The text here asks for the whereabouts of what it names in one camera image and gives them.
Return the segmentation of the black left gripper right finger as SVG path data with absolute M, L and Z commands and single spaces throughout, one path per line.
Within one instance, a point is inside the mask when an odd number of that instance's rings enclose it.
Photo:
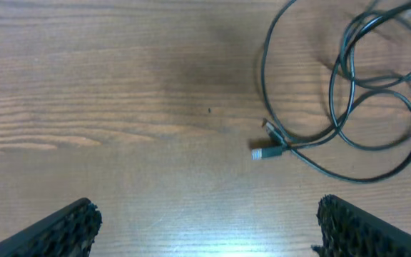
M 411 257 L 411 235 L 357 206 L 326 195 L 318 203 L 319 256 Z

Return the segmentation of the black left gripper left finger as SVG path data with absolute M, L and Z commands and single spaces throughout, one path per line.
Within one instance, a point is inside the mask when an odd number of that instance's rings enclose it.
M 98 207 L 80 198 L 0 242 L 0 257 L 89 257 L 102 224 Z

